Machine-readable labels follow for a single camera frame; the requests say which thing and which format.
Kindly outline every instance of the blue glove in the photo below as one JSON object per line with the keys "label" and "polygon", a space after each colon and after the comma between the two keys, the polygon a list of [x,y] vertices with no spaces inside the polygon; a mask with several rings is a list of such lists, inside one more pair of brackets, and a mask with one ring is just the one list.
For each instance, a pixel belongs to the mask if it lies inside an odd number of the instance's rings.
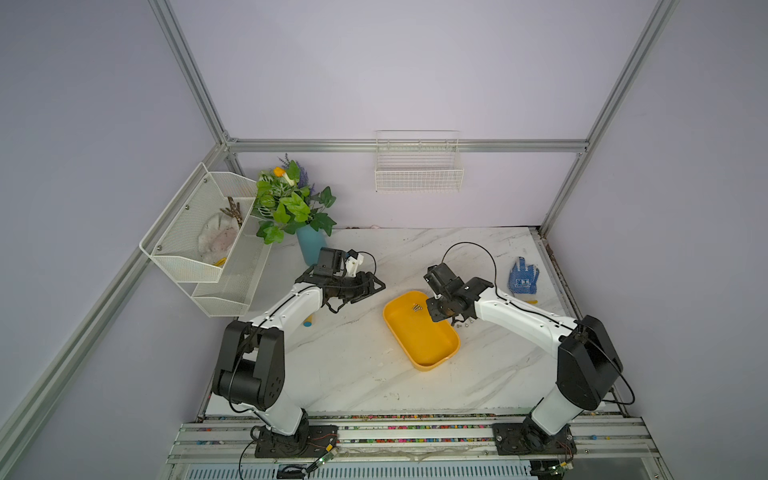
{"label": "blue glove", "polygon": [[536,293],[536,280],[538,280],[538,268],[535,265],[526,265],[525,258],[518,257],[517,263],[509,272],[509,291],[512,293]]}

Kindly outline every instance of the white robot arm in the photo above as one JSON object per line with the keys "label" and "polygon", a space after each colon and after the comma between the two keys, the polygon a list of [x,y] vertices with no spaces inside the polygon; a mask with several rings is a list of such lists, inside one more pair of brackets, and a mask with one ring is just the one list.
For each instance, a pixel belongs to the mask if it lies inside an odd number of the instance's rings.
{"label": "white robot arm", "polygon": [[[285,336],[326,304],[340,298],[341,306],[355,303],[386,288],[374,273],[357,272],[362,255],[350,250],[321,250],[319,262],[310,267],[274,307],[248,322],[233,321],[226,329],[214,393],[251,410],[265,427],[259,442],[269,442],[274,456],[298,456],[307,442],[308,418],[286,396]],[[576,320],[539,309],[498,292],[480,278],[468,282],[444,263],[431,266],[424,276],[435,292],[427,299],[432,321],[483,319],[532,341],[558,361],[554,388],[522,424],[503,425],[497,435],[500,454],[545,452],[553,439],[564,436],[567,424],[583,410],[594,410],[621,372],[621,361],[602,323],[590,316]],[[259,349],[255,362],[243,353]]]}
{"label": "white robot arm", "polygon": [[[364,256],[354,250],[320,251],[318,263],[296,279],[291,290],[273,307],[246,322],[234,320],[224,331],[214,374],[213,391],[235,412],[252,411],[266,426],[260,442],[270,443],[275,456],[297,456],[306,447],[308,418],[286,396],[285,337],[325,305],[337,313],[386,288],[375,273],[358,272]],[[342,303],[334,310],[332,298]],[[243,359],[258,348],[256,361]],[[244,410],[235,410],[233,404]]]}
{"label": "white robot arm", "polygon": [[[427,300],[432,321],[461,316],[496,323],[549,353],[558,361],[555,387],[528,414],[515,436],[517,452],[546,449],[583,410],[595,410],[621,373],[621,361],[600,320],[559,316],[505,293],[493,283],[472,278],[464,283],[445,263],[424,276],[435,292]],[[514,453],[499,445],[499,451]]]}

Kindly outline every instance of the white wire basket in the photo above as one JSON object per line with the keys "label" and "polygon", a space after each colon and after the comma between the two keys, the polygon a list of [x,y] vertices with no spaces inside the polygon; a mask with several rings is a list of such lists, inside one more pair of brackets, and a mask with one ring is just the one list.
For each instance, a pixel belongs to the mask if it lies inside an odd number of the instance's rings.
{"label": "white wire basket", "polygon": [[[256,181],[231,172],[209,172],[203,164],[192,175],[202,178],[170,225],[153,243],[150,237],[156,222],[139,248],[208,316],[244,315],[270,252],[270,246],[256,235],[258,219],[250,215],[256,200]],[[226,261],[216,266],[203,261],[198,237],[211,217],[229,207],[228,197],[240,204],[243,225]],[[190,285],[185,288],[182,283]]]}
{"label": "white wire basket", "polygon": [[377,192],[458,192],[457,131],[376,132]]}

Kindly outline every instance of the yellow object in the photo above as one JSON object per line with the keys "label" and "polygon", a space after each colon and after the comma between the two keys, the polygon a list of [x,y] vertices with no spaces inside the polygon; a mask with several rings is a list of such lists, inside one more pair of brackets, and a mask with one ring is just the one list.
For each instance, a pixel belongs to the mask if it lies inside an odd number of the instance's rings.
{"label": "yellow object", "polygon": [[417,370],[434,369],[458,352],[462,341],[448,320],[433,322],[427,296],[412,291],[384,307],[384,321]]}

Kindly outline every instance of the white marble surface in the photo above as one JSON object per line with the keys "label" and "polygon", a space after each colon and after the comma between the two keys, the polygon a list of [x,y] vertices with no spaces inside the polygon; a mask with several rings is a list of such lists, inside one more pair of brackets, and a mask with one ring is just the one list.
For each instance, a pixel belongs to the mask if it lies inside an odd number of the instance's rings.
{"label": "white marble surface", "polygon": [[[387,287],[345,306],[338,315],[323,308],[311,327],[300,326],[286,339],[283,394],[308,412],[530,409],[554,385],[554,359],[526,339],[479,320],[457,329],[462,345],[455,356],[430,372],[420,372],[382,318],[384,306],[405,292],[431,295],[422,278],[426,268],[439,263],[445,250],[460,241],[479,243],[493,254],[498,285],[505,292],[518,256],[536,264],[541,271],[537,306],[564,314],[527,227],[335,230],[328,240],[330,247],[375,255],[376,276]],[[490,258],[472,245],[455,247],[445,262],[464,281],[493,277]],[[272,248],[251,310],[263,312],[272,306],[305,269],[296,238],[286,236]],[[222,398],[212,396],[207,414],[232,412]]]}

